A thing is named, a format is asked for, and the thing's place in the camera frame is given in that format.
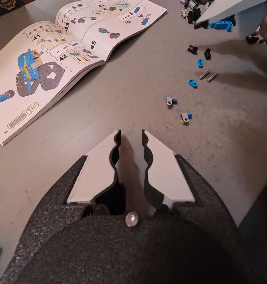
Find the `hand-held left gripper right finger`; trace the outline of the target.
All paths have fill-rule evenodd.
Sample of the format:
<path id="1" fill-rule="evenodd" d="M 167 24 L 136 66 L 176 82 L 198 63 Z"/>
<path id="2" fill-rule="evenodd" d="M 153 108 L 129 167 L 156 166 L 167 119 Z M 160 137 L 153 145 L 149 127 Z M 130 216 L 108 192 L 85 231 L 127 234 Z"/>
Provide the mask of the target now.
<path id="1" fill-rule="evenodd" d="M 175 203 L 194 203 L 195 197 L 176 158 L 176 153 L 147 130 L 142 130 L 144 160 L 147 163 L 144 196 L 154 208 Z"/>

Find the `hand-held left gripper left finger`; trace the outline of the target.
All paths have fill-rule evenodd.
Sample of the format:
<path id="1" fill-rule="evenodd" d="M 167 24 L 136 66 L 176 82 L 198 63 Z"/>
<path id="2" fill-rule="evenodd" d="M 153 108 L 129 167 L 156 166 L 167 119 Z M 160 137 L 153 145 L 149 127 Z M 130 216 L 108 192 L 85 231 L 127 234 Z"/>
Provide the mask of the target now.
<path id="1" fill-rule="evenodd" d="M 114 130 L 87 153 L 67 204 L 89 204 L 92 207 L 103 204 L 111 215 L 125 212 L 125 188 L 119 183 L 116 168 L 121 136 L 121 129 Z"/>

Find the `open instruction booklet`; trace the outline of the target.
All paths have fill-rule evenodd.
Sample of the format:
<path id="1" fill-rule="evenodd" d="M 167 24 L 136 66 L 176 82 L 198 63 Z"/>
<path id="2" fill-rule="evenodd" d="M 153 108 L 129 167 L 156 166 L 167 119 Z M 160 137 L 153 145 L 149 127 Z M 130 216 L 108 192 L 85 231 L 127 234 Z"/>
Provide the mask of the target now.
<path id="1" fill-rule="evenodd" d="M 114 48 L 167 13 L 151 1 L 76 1 L 55 23 L 42 21 L 0 51 L 0 144 L 4 146 L 59 101 Z"/>

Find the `dark blue toy box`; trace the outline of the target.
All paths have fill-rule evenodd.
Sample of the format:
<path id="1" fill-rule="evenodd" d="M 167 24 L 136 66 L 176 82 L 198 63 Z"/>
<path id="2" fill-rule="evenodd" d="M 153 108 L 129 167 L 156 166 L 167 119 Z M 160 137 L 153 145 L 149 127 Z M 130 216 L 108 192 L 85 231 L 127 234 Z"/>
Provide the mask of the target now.
<path id="1" fill-rule="evenodd" d="M 23 7 L 22 0 L 0 0 L 0 17 Z"/>

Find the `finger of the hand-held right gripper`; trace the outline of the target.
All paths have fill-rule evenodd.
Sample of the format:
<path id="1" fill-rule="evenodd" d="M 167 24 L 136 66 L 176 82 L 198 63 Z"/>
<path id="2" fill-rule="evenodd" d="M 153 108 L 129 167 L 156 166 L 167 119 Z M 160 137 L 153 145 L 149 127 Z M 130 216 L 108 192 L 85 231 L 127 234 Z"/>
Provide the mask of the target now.
<path id="1" fill-rule="evenodd" d="M 264 0 L 215 0 L 194 23 L 194 29 L 207 28 L 211 23 L 265 2 Z"/>

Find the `pile of small building pieces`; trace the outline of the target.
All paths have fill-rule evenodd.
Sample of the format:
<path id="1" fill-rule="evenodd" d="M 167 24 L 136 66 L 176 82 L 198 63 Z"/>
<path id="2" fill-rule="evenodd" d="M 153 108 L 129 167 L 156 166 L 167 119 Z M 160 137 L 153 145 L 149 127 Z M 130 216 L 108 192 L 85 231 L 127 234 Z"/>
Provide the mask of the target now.
<path id="1" fill-rule="evenodd" d="M 181 11 L 181 16 L 183 18 L 187 18 L 189 24 L 194 24 L 199 17 L 203 14 L 203 12 L 213 3 L 213 1 L 180 1 L 181 4 L 184 5 L 184 10 Z M 262 3 L 256 6 L 265 6 L 266 3 Z M 217 22 L 211 23 L 208 25 L 207 28 L 212 28 L 215 30 L 226 30 L 227 32 L 231 32 L 232 28 L 235 27 L 236 31 L 236 21 L 235 21 L 235 15 L 226 17 L 224 19 L 221 19 Z M 259 40 L 258 34 L 259 34 L 259 29 L 258 29 L 251 35 L 246 36 L 245 40 L 247 41 L 248 44 L 254 44 L 257 41 L 259 43 L 264 43 L 265 39 Z"/>

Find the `grey desk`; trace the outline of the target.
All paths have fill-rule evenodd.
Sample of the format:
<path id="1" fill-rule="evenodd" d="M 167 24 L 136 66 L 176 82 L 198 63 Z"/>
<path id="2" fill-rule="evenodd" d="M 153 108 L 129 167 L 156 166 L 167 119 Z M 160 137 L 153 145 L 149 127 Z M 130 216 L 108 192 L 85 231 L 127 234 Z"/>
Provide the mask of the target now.
<path id="1" fill-rule="evenodd" d="M 0 145 L 0 278 L 47 190 L 82 156 L 122 131 L 118 178 L 127 209 L 153 213 L 143 196 L 142 129 L 182 155 L 217 191 L 237 226 L 267 183 L 267 46 L 221 30 L 194 30 L 180 1 L 119 44 L 59 102 Z M 196 55 L 187 51 L 198 47 Z M 211 59 L 204 52 L 211 49 Z M 203 68 L 197 67 L 198 59 Z M 202 80 L 199 76 L 210 70 Z M 214 73 L 218 76 L 207 79 Z M 188 81 L 193 79 L 197 88 Z M 166 98 L 178 103 L 166 108 Z M 181 113 L 192 114 L 183 125 Z"/>

